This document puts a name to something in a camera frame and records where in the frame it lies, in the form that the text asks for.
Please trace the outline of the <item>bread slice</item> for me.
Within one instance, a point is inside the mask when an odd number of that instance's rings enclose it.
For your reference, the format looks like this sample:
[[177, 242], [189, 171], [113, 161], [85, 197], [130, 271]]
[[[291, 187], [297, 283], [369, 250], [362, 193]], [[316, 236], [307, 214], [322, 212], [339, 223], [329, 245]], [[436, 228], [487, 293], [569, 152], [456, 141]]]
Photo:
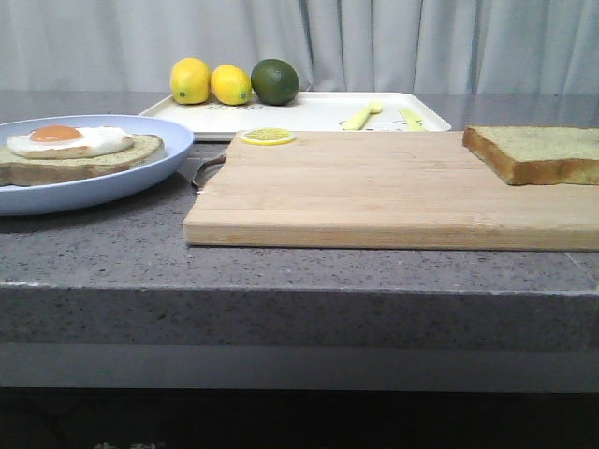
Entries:
[[1, 148], [1, 185], [39, 186], [79, 181], [127, 171], [163, 159], [165, 144], [156, 135], [134, 135], [132, 147], [111, 154], [71, 159], [27, 159]]
[[462, 145], [508, 185], [596, 185], [598, 130], [469, 125]]

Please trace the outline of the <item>light blue plate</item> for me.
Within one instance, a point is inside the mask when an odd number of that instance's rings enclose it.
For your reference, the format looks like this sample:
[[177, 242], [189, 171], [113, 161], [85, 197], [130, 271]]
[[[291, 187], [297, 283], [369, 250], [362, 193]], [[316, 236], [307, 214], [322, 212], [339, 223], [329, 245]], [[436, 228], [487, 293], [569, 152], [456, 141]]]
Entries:
[[41, 186], [3, 186], [3, 216], [38, 215], [92, 207], [131, 196], [172, 175], [186, 159], [194, 143], [193, 132], [180, 124], [152, 117], [122, 114], [91, 114], [32, 119], [1, 125], [1, 142], [24, 135], [49, 124], [69, 126], [111, 125], [130, 134], [157, 135], [165, 145], [166, 156], [127, 171], [97, 178]]

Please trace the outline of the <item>white rectangular tray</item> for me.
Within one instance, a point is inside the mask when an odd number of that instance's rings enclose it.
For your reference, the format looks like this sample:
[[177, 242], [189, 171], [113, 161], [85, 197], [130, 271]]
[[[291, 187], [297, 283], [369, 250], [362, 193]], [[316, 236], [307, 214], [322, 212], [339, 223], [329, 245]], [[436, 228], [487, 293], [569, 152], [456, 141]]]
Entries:
[[241, 130], [278, 127], [291, 131], [341, 131], [350, 119], [372, 102], [383, 109], [369, 117], [364, 131], [405, 131], [402, 111], [418, 116], [426, 131], [448, 131], [451, 125], [411, 94], [360, 92], [301, 92], [285, 106], [271, 106], [253, 98], [242, 106], [227, 106], [216, 100], [184, 106], [168, 96], [141, 114], [181, 124], [198, 142], [230, 141]]

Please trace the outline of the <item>lemon slice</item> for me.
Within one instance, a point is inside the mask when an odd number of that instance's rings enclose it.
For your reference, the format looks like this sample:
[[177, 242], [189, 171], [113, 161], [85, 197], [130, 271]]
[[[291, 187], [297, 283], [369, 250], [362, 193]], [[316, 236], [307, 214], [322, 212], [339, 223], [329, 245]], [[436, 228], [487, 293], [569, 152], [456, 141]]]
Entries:
[[296, 135], [284, 128], [263, 127], [244, 131], [240, 140], [258, 146], [276, 146], [287, 144], [296, 139]]

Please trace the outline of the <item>wooden cutting board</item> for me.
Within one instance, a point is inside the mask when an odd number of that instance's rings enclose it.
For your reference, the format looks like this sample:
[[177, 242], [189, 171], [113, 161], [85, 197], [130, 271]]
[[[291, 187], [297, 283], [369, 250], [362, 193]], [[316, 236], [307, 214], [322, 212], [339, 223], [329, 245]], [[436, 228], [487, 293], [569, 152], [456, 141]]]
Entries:
[[458, 132], [234, 138], [183, 233], [196, 245], [593, 251], [598, 190], [507, 185]]

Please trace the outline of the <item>yellow plastic fork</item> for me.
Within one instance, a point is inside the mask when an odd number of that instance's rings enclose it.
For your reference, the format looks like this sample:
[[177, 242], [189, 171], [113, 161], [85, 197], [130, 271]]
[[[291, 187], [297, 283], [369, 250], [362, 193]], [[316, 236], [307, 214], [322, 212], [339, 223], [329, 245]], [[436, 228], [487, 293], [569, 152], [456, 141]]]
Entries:
[[356, 131], [360, 130], [363, 125], [367, 122], [369, 117], [374, 114], [378, 114], [383, 110], [383, 104], [379, 101], [372, 101], [367, 104], [360, 111], [355, 113], [348, 120], [341, 122], [343, 131]]

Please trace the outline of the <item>green lime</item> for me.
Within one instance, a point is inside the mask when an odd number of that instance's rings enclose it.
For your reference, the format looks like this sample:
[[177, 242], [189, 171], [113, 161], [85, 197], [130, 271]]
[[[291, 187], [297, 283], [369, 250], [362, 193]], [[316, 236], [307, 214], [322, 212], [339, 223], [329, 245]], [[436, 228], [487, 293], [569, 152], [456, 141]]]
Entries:
[[279, 59], [265, 59], [257, 63], [251, 82], [257, 97], [273, 106], [290, 103], [300, 90], [299, 76], [294, 67]]

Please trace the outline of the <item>yellow plastic knife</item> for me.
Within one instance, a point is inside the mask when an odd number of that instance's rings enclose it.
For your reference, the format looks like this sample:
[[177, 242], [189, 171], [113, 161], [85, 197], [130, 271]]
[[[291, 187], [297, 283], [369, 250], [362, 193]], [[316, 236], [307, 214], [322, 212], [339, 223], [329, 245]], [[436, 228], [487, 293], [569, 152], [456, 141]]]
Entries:
[[426, 130], [424, 126], [424, 119], [418, 113], [407, 108], [399, 109], [399, 113], [405, 121], [407, 131], [419, 132]]

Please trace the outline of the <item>right yellow lemon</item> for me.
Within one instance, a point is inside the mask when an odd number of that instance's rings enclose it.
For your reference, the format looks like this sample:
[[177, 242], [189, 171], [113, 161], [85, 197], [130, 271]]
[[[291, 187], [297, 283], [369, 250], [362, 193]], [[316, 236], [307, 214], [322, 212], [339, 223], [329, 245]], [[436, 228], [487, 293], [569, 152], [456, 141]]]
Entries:
[[211, 74], [211, 87], [215, 97], [225, 105], [244, 105], [252, 98], [249, 75], [235, 65], [216, 67]]

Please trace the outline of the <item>yellow lemon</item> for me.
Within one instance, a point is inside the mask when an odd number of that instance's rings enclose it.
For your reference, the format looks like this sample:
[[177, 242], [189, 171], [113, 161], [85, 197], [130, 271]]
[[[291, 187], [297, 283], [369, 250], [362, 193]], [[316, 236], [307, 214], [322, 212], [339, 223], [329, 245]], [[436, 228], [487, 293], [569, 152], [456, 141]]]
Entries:
[[195, 105], [208, 100], [211, 93], [211, 70], [194, 57], [179, 60], [170, 71], [170, 88], [174, 100], [181, 105]]
[[252, 98], [249, 75], [235, 65], [216, 67], [211, 74], [211, 87], [215, 97], [225, 105], [244, 105]]

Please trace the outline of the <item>left yellow lemon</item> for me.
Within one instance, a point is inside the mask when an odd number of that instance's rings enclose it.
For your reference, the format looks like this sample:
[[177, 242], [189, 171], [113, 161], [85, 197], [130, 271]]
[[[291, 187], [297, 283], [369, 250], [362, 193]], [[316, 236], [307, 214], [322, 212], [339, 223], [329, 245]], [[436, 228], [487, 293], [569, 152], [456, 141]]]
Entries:
[[211, 70], [194, 57], [179, 60], [170, 71], [170, 88], [174, 100], [181, 105], [195, 105], [208, 100], [211, 93]]

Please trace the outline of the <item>fried egg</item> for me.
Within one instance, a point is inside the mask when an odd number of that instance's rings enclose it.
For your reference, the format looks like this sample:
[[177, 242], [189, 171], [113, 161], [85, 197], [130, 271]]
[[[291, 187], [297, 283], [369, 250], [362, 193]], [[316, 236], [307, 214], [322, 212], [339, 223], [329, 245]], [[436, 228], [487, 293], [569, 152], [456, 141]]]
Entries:
[[28, 135], [7, 139], [8, 148], [29, 159], [68, 159], [120, 152], [132, 147], [133, 137], [114, 126], [48, 125]]

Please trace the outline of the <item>grey curtain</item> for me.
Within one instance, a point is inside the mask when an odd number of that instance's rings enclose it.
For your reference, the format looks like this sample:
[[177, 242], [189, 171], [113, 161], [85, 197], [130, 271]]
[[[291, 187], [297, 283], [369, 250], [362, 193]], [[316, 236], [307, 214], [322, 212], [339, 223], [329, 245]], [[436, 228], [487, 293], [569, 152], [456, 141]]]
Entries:
[[596, 94], [594, 1], [5, 1], [1, 86], [168, 87], [184, 57], [289, 62], [313, 91]]

